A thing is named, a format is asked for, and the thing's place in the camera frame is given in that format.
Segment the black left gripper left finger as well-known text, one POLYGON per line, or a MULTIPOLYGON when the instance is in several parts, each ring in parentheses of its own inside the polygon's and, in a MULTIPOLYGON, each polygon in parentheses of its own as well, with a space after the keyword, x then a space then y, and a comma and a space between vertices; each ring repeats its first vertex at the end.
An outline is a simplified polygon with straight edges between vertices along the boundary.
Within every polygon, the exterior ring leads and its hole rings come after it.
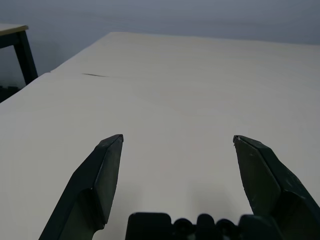
POLYGON ((69 179, 41 240, 91 240, 108 223, 117 188, 124 137, 100 141, 69 179))

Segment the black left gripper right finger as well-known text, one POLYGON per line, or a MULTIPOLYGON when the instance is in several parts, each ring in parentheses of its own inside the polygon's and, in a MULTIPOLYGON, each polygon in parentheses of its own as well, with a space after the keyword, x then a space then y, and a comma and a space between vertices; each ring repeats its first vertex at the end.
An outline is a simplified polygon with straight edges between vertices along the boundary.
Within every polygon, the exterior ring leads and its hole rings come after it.
POLYGON ((298 177, 260 141, 235 135, 233 143, 252 212, 271 217, 286 240, 318 240, 320 207, 298 177))

